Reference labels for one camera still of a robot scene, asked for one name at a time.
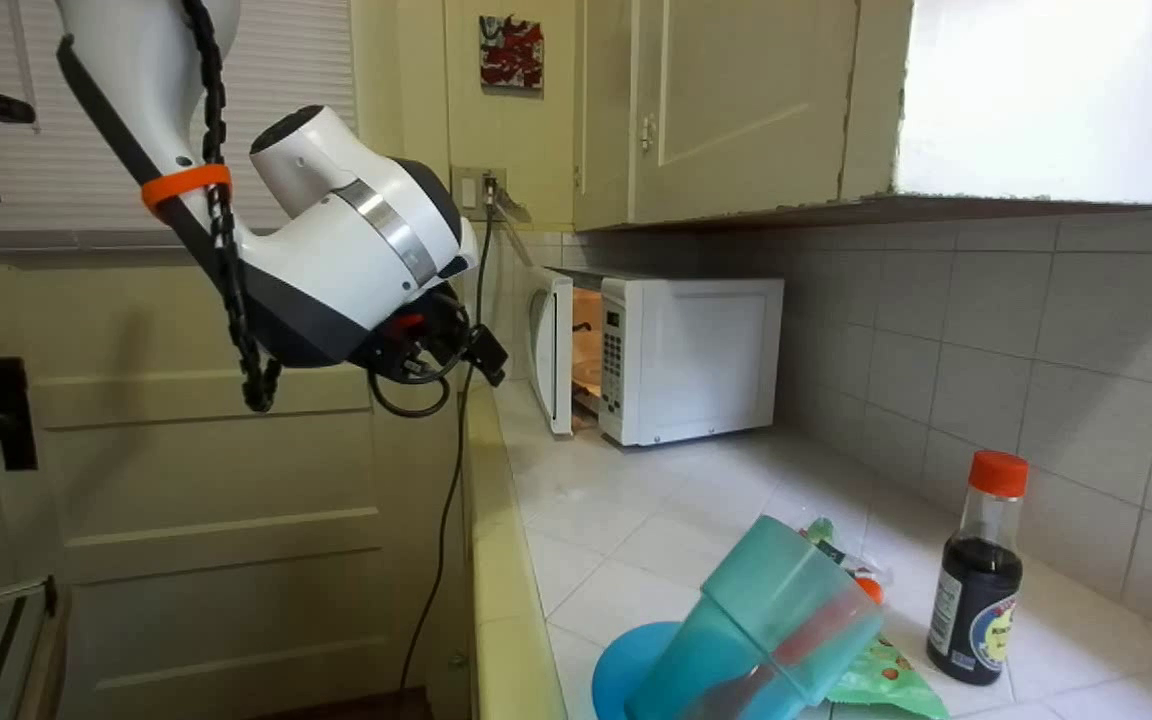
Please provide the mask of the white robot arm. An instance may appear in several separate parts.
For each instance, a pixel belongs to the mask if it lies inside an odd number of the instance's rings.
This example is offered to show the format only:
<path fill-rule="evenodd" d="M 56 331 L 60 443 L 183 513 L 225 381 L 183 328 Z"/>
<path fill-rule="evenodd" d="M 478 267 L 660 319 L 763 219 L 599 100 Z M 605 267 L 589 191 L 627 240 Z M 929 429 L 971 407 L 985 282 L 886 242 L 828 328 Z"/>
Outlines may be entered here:
<path fill-rule="evenodd" d="M 269 210 L 243 219 L 225 155 L 225 59 L 241 0 L 56 0 L 56 62 L 154 219 L 221 290 L 241 389 L 269 411 L 285 369 L 366 369 L 437 385 L 469 362 L 506 381 L 506 345 L 453 279 L 478 262 L 473 224 L 421 159 L 369 149 L 329 102 L 271 119 L 253 145 Z"/>

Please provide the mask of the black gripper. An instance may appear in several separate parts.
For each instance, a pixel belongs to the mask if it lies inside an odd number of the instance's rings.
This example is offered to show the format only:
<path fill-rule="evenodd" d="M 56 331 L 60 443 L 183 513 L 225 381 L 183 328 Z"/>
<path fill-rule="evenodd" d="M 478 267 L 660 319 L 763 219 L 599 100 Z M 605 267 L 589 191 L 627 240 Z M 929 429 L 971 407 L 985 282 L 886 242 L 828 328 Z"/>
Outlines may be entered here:
<path fill-rule="evenodd" d="M 506 381 L 506 345 L 453 294 L 421 294 L 416 303 L 402 306 L 396 334 L 403 340 L 403 381 L 437 381 L 456 362 L 473 362 L 488 385 Z"/>

